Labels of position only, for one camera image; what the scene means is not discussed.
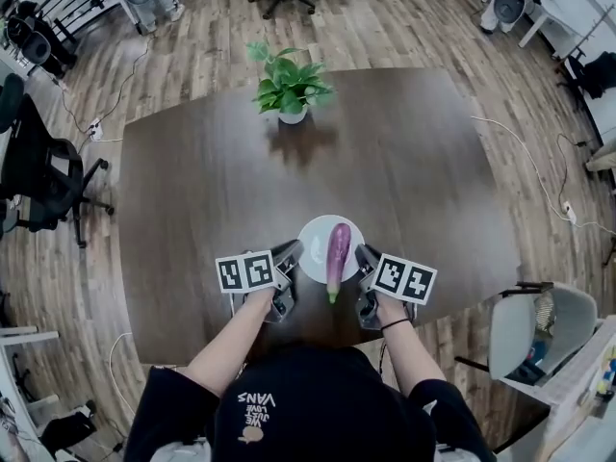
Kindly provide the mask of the person's black printed t-shirt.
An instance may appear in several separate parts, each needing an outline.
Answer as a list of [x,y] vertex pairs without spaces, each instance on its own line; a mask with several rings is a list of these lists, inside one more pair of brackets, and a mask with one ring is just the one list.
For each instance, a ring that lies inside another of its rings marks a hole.
[[212,462],[435,462],[438,448],[496,462],[458,389],[427,379],[386,385],[354,347],[297,347],[248,367],[221,396],[153,369],[125,462],[205,438]]

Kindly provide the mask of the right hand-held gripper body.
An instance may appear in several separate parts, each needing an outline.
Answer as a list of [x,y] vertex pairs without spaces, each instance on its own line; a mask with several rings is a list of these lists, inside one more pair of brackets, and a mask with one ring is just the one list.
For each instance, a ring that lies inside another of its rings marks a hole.
[[373,272],[371,285],[359,284],[360,295],[355,305],[363,329],[381,328],[376,314],[377,292],[402,301],[409,320],[414,321],[418,307],[427,304],[437,276],[436,269],[385,253],[381,253],[377,269],[360,271],[363,277]]

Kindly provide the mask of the white shelf unit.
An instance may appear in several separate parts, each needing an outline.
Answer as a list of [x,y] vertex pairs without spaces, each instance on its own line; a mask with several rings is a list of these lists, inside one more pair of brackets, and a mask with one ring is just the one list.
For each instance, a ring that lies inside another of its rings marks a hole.
[[548,416],[497,453],[498,462],[550,462],[590,416],[606,357],[616,347],[616,315],[600,321],[591,339],[542,386],[503,383],[548,408]]

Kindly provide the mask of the person's right forearm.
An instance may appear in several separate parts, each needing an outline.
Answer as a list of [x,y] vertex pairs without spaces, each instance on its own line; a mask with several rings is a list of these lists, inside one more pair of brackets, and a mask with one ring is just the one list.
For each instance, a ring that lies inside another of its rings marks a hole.
[[400,391],[409,396],[425,380],[446,378],[421,342],[402,301],[376,293],[376,314],[381,325]]

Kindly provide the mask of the white furniture frame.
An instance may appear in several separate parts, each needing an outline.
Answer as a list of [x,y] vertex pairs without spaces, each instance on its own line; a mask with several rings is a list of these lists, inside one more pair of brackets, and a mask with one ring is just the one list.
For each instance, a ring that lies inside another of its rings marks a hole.
[[27,437],[37,439],[39,427],[33,422],[31,415],[39,409],[59,401],[53,393],[40,400],[26,401],[20,394],[13,376],[11,361],[7,347],[32,344],[58,339],[57,331],[39,332],[36,326],[0,327],[0,398],[6,398],[13,408],[18,429]]

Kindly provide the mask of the purple eggplant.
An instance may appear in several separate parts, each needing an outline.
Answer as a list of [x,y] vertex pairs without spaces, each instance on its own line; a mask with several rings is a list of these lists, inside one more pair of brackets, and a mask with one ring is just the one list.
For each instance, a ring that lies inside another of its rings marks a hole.
[[350,242],[349,225],[344,222],[337,223],[330,233],[326,255],[326,291],[330,304],[336,302],[341,289]]

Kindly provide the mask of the green potted plant white pot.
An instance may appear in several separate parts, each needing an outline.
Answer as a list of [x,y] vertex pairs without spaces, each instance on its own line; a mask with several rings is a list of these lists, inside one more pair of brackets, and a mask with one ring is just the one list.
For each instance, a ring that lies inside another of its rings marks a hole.
[[288,47],[273,53],[265,41],[246,46],[248,57],[263,66],[253,101],[259,113],[276,112],[287,125],[299,124],[311,106],[326,102],[334,90],[321,78],[323,63],[299,65],[291,58],[298,48]]

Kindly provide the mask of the grey shell chair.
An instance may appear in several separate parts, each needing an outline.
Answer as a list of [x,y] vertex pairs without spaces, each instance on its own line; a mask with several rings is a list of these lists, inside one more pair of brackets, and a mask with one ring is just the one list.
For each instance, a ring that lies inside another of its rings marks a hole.
[[534,386],[556,373],[593,336],[594,297],[559,282],[520,282],[492,310],[487,362],[455,361],[495,380]]

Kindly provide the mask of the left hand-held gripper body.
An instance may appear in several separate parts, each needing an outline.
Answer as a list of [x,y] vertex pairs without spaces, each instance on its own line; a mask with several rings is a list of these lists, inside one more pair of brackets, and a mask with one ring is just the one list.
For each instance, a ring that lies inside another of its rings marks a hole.
[[244,305],[249,293],[272,288],[274,296],[265,322],[280,323],[288,317],[295,306],[293,280],[278,270],[280,264],[273,262],[271,250],[216,259],[219,288],[229,297],[232,315]]

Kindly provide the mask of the person's left forearm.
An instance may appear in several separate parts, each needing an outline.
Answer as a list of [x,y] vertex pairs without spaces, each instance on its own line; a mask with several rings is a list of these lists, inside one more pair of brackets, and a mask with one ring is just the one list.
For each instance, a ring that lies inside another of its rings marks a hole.
[[250,293],[233,318],[182,374],[220,397],[242,369],[270,311],[274,294],[274,288]]

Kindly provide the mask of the white desk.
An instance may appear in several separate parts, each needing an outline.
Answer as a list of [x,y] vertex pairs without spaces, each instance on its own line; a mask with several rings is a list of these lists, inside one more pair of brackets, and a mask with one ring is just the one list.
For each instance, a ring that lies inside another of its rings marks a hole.
[[565,10],[553,0],[530,0],[526,3],[524,16],[532,21],[518,43],[524,48],[536,35],[545,38],[553,49],[552,57],[563,58],[574,51],[580,42],[587,39],[597,23],[596,18],[584,18],[574,11]]

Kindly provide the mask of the white round plate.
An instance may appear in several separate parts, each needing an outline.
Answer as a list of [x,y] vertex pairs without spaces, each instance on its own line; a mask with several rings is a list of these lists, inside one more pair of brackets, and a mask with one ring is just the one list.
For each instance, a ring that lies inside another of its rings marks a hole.
[[345,223],[351,231],[350,247],[342,277],[342,281],[346,282],[359,270],[354,251],[357,245],[365,242],[362,232],[354,222],[338,215],[319,216],[309,221],[297,237],[304,248],[299,259],[299,266],[309,278],[322,284],[327,282],[326,254],[329,236],[338,223]]

